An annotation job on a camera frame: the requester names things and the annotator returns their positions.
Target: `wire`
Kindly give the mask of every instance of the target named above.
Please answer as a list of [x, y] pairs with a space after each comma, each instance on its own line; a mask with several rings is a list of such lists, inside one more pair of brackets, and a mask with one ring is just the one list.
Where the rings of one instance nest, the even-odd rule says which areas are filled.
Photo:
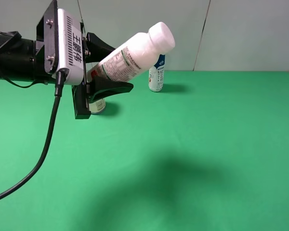
[[51, 140], [52, 140], [54, 123], [56, 120], [57, 111], [58, 111], [60, 99], [62, 96], [62, 89], [63, 89], [65, 79], [66, 79], [66, 77], [65, 77], [64, 73], [61, 73], [61, 72], [57, 73], [56, 85], [55, 85], [55, 98], [54, 98], [54, 103], [53, 103], [52, 115], [51, 115], [50, 121], [49, 121], [49, 126], [48, 126], [48, 131], [47, 131], [47, 136], [46, 136], [44, 148], [43, 148], [42, 154], [41, 154], [37, 164], [29, 172], [29, 174], [26, 175], [21, 181], [19, 181], [17, 184], [15, 184], [13, 187], [9, 188], [8, 190], [0, 193], [0, 200], [3, 199], [4, 197], [10, 195], [11, 193], [15, 192], [17, 189], [21, 188], [24, 184], [26, 184], [36, 174], [36, 172], [39, 170], [39, 168], [42, 166], [42, 164], [46, 158]]
[[[18, 31], [11, 31], [11, 32], [0, 32], [1, 35], [7, 35], [7, 36], [11, 36], [11, 38], [9, 40], [7, 40], [5, 43], [3, 43], [1, 46], [0, 46], [0, 54], [8, 51], [11, 46], [13, 46], [17, 41], [19, 41], [21, 39], [21, 35], [18, 33]], [[32, 87], [33, 85], [35, 84], [38, 84], [38, 83], [43, 83], [41, 81], [38, 81], [38, 80], [35, 80], [33, 81], [30, 85], [28, 86], [20, 86], [16, 83], [14, 83], [13, 81], [11, 81], [8, 77], [6, 77], [2, 71], [0, 70], [0, 77], [3, 78], [4, 80], [8, 81], [9, 83], [13, 84], [14, 86], [16, 87], [19, 87], [19, 88], [29, 88], [29, 87]]]

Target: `robotic arm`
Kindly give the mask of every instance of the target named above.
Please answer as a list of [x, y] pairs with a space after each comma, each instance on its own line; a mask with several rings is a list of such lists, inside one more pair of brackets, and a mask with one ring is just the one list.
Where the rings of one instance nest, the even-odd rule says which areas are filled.
[[[36, 41], [24, 39], [17, 32], [0, 32], [0, 79], [17, 87], [28, 88], [35, 84], [55, 84], [55, 100], [45, 145], [40, 159], [32, 171], [0, 199], [15, 192], [28, 182], [43, 164], [50, 146], [55, 117], [64, 85], [72, 86], [76, 119], [88, 119], [89, 104], [99, 99], [130, 92], [133, 84], [114, 82], [86, 75], [86, 63], [99, 62], [114, 48], [95, 34], [83, 36], [83, 24], [52, 0], [36, 28]], [[20, 86], [14, 81], [29, 82]]]

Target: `white bottle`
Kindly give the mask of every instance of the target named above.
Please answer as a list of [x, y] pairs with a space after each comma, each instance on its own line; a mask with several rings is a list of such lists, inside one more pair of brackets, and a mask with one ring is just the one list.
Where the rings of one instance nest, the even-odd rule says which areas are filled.
[[164, 83], [165, 55], [159, 56], [158, 62], [149, 70], [149, 88], [151, 91], [162, 90]]
[[128, 82], [138, 74], [149, 70], [160, 54], [166, 54], [175, 46], [169, 28], [159, 22], [149, 33], [137, 33], [87, 73], [87, 78], [101, 76], [112, 81]]

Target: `black mounting bracket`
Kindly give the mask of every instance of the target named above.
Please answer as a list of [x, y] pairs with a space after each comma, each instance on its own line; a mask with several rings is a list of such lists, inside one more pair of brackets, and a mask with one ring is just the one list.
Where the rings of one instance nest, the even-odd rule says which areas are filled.
[[42, 19], [37, 25], [37, 41], [42, 42], [37, 57], [44, 58], [44, 69], [46, 73], [54, 74], [59, 63], [59, 41], [58, 41], [58, 3], [52, 0]]
[[93, 103], [102, 98], [111, 95], [130, 92], [134, 85], [127, 82], [114, 82], [106, 78], [95, 76], [94, 79], [87, 84], [88, 100]]

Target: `green table surface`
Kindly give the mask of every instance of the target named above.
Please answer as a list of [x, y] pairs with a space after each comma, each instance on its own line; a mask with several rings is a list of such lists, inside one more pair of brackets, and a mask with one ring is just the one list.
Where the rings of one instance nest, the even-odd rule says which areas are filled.
[[[40, 171], [0, 231], [289, 231], [289, 73], [148, 73], [75, 120], [65, 87]], [[36, 164], [54, 88], [0, 81], [0, 192]]]

